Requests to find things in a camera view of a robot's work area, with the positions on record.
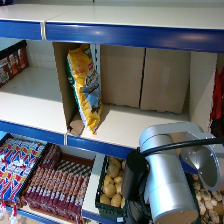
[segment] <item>shelf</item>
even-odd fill
[[[0,37],[42,40],[44,22],[70,11],[69,6],[15,4],[0,7]]]
[[[141,111],[131,107],[104,105],[96,135],[85,128],[80,137],[67,136],[67,145],[105,155],[126,158],[139,146],[142,132],[152,125],[189,122],[188,114]]]
[[[88,188],[82,206],[82,216],[87,219],[95,220],[104,224],[116,224],[115,221],[105,219],[100,216],[99,210],[95,207],[95,197],[99,185],[101,169],[103,166],[104,155],[97,154],[90,176]]]
[[[94,3],[46,22],[51,41],[224,52],[224,4]]]
[[[0,130],[64,145],[67,132],[55,70],[25,69],[0,89]]]
[[[46,215],[44,213],[33,211],[30,209],[28,205],[24,206],[21,209],[18,209],[17,214],[45,224],[71,224],[70,222],[64,221],[62,219]]]

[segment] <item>snack bag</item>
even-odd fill
[[[16,140],[16,141],[14,141],[14,144],[13,144],[13,147],[12,147],[13,150],[19,151],[20,146],[21,146],[22,143],[23,143],[23,142],[20,141],[20,140]]]
[[[1,181],[0,181],[0,185],[1,185],[0,199],[7,200],[8,197],[10,196],[10,193],[11,193],[11,190],[12,190],[12,187],[13,187],[13,185],[11,185],[11,183],[14,184],[14,178],[13,178],[13,181],[10,181],[10,180],[11,180],[11,177],[12,177],[13,172],[15,171],[15,169],[16,169],[16,166],[9,165],[5,169],[5,173],[1,176]]]
[[[13,174],[13,171],[16,169],[16,166],[14,165],[8,165],[8,166],[5,166],[5,163],[4,165],[1,167],[1,178],[0,178],[0,192],[2,190],[2,186],[6,183],[9,182],[12,174]]]
[[[15,150],[9,150],[9,149],[5,149],[4,150],[4,160],[3,161],[6,161],[8,164],[11,163],[11,160],[12,160],[12,157],[13,155],[16,153]]]
[[[34,151],[36,151],[36,152],[39,152],[40,146],[41,146],[41,144],[38,143],[38,142],[31,142],[31,143],[30,143],[30,146],[29,146],[29,149],[30,149],[31,151],[34,150]]]
[[[10,180],[8,183],[2,186],[0,197],[4,200],[8,200],[12,190],[19,185],[20,180],[23,177],[25,168],[16,168],[13,171],[12,176],[10,177]]]
[[[19,193],[20,188],[22,187],[24,181],[26,180],[28,174],[31,172],[31,168],[26,168],[23,172],[22,178],[20,178],[19,183],[12,189],[11,195],[8,198],[8,201],[17,202],[17,194]]]
[[[82,121],[94,134],[100,122],[103,104],[89,44],[69,51],[67,70]]]
[[[59,146],[52,144],[47,156],[41,164],[41,167],[46,169],[56,169],[58,161],[60,159],[60,155],[61,149],[59,148]]]
[[[14,143],[16,140],[14,140],[13,138],[8,138],[6,139],[6,141],[3,144],[3,148],[8,148],[8,149],[12,149]]]
[[[2,183],[2,175],[5,173],[5,170],[7,168],[8,163],[0,163],[0,189],[2,187],[1,183]]]

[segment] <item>potato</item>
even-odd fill
[[[116,187],[113,184],[108,184],[104,186],[103,192],[108,198],[112,198],[116,193]]]
[[[115,165],[116,167],[118,167],[119,170],[121,169],[121,163],[116,158],[109,156],[108,160],[109,164]]]
[[[122,162],[122,170],[124,170],[124,168],[125,168],[125,163],[126,163],[126,161],[124,160],[124,161]]]
[[[123,208],[125,206],[125,198],[122,197],[122,200],[121,200],[121,208]]]
[[[122,195],[121,193],[121,183],[115,184],[116,193]]]
[[[107,174],[112,177],[112,178],[115,178],[119,173],[119,169],[113,165],[113,164],[110,164],[107,168]]]
[[[105,194],[102,194],[100,196],[100,203],[110,205],[110,199]]]
[[[123,177],[123,175],[124,175],[124,171],[123,170],[120,170],[117,176],[118,177]]]
[[[111,199],[111,205],[119,208],[121,206],[121,196],[119,194],[115,194]]]
[[[114,180],[109,175],[106,175],[104,178],[103,186],[107,186],[108,184],[114,184]]]
[[[115,183],[115,184],[121,183],[122,180],[123,180],[123,177],[119,177],[119,176],[117,176],[117,177],[114,178],[114,183]]]

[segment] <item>basket of potatoes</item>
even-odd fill
[[[123,214],[125,198],[121,193],[121,185],[125,160],[105,156],[95,205],[102,217],[116,221]]]

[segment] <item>product box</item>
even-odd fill
[[[49,169],[44,165],[51,155],[50,149],[39,165],[39,174],[32,177],[23,192],[24,198],[31,210],[70,223],[83,223],[81,208],[94,161],[62,152],[54,169]]]
[[[144,48],[100,46],[104,104],[139,108]]]
[[[190,77],[190,52],[147,49],[140,108],[182,113]]]
[[[49,144],[23,141],[6,134],[0,141],[0,202],[25,205],[23,191],[42,161]]]
[[[223,62],[219,62],[219,54],[191,52],[189,117],[203,131],[210,132],[210,113],[213,103],[215,70]]]
[[[0,88],[28,67],[26,41],[0,51]]]

